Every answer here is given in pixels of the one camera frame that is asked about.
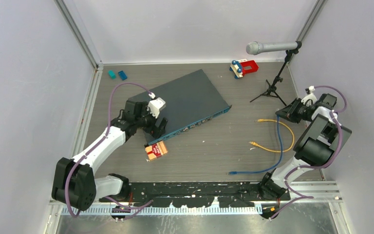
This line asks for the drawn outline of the dark network switch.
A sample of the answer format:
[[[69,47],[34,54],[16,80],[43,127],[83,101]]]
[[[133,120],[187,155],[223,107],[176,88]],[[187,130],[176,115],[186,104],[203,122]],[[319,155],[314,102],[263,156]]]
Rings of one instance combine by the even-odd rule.
[[[158,122],[168,120],[160,137],[145,133],[146,145],[164,141],[227,113],[229,105],[202,70],[184,75],[150,90],[166,102]]]

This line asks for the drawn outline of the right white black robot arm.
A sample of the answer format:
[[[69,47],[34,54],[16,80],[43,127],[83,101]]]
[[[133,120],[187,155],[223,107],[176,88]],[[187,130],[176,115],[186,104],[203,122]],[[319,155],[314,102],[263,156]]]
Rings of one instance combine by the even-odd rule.
[[[276,115],[292,122],[310,122],[293,147],[294,156],[271,173],[266,173],[258,184],[261,198],[278,199],[286,193],[288,185],[305,172],[324,168],[330,164],[334,154],[341,150],[352,131],[337,126],[334,107],[337,97],[323,94],[313,102],[309,98],[296,98],[291,104],[276,111]]]

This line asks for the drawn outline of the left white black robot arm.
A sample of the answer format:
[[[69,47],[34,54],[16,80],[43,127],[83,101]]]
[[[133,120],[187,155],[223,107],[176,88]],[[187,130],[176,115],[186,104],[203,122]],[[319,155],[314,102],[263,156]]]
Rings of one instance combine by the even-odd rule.
[[[104,161],[126,143],[138,130],[153,137],[160,137],[168,120],[156,122],[166,102],[160,97],[150,101],[127,100],[118,117],[110,119],[104,132],[81,153],[71,159],[61,158],[56,164],[52,199],[67,205],[71,215],[73,208],[87,210],[95,200],[112,196],[119,202],[130,195],[129,180],[118,174],[103,178],[94,175]]]

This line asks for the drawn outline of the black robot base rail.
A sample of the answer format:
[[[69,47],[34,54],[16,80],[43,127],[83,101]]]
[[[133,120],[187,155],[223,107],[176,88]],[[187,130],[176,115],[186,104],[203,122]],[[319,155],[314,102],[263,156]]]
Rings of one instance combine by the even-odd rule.
[[[151,206],[176,208],[207,208],[219,203],[221,208],[251,207],[256,202],[289,201],[289,193],[281,198],[261,195],[257,182],[132,182],[125,188],[123,195],[112,195],[118,202],[131,202],[138,207],[152,201]]]

